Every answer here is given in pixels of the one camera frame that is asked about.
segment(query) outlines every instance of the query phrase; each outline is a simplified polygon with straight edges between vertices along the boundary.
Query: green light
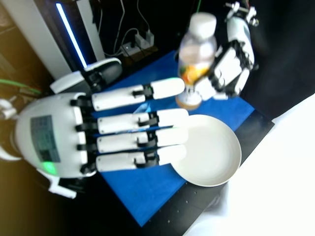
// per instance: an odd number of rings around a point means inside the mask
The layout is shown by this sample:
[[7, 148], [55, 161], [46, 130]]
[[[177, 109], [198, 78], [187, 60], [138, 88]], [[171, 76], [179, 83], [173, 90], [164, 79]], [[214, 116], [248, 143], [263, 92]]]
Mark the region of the green light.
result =
[[46, 162], [43, 163], [43, 165], [44, 165], [45, 170], [48, 173], [50, 173], [52, 175], [56, 175], [57, 174], [56, 168], [55, 168], [55, 166], [54, 166], [54, 164], [52, 162], [46, 161]]

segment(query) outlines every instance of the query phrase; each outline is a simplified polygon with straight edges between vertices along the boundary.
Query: bottle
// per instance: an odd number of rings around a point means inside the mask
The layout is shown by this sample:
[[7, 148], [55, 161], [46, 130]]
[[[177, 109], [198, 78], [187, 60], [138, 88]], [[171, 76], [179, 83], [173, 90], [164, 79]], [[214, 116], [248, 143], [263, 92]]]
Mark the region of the bottle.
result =
[[187, 110], [198, 108], [202, 102], [193, 84], [209, 70], [215, 60], [216, 25], [217, 19], [214, 15], [205, 12], [195, 13], [181, 42], [178, 73], [185, 82], [185, 91], [176, 96], [176, 102]]

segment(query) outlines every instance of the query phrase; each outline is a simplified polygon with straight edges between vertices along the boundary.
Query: white bottle cap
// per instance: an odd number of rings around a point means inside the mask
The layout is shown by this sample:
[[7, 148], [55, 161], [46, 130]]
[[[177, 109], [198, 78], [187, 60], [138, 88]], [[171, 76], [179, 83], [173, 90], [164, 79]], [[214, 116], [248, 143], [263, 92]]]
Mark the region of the white bottle cap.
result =
[[198, 12], [192, 15], [189, 24], [189, 32], [197, 38], [207, 39], [214, 35], [217, 19], [206, 12]]

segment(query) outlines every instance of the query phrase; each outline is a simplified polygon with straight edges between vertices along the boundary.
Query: green wire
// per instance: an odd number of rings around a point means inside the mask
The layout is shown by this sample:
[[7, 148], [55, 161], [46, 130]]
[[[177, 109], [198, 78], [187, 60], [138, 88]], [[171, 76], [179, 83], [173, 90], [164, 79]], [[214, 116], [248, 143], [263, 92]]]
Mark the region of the green wire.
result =
[[199, 3], [198, 3], [198, 7], [197, 7], [197, 11], [196, 11], [196, 12], [199, 12], [200, 4], [201, 4], [201, 0], [199, 0]]
[[4, 80], [4, 79], [0, 79], [0, 84], [6, 84], [6, 85], [13, 85], [13, 86], [17, 86], [17, 87], [20, 87], [20, 88], [27, 88], [29, 89], [30, 91], [36, 93], [36, 94], [41, 94], [41, 91], [39, 91], [38, 89], [35, 89], [35, 88], [31, 88], [25, 84], [22, 84], [22, 83], [19, 83], [19, 82], [16, 82], [16, 81], [11, 81], [11, 80]]

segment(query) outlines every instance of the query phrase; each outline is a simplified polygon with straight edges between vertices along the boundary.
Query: blue mat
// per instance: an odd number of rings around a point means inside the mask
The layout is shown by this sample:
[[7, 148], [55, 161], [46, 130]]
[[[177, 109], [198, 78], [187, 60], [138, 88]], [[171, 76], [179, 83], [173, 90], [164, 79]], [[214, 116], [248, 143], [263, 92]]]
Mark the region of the blue mat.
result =
[[[177, 63], [173, 58], [174, 52], [171, 52], [108, 90], [177, 77]], [[152, 111], [178, 108], [174, 97], [151, 101], [149, 104]], [[102, 111], [95, 113], [95, 116], [133, 113], [138, 107], [139, 104]], [[253, 111], [254, 108], [241, 98], [225, 101], [210, 99], [189, 114], [216, 117], [232, 130], [236, 130]], [[186, 182], [171, 165], [101, 174], [140, 226], [143, 226]]]

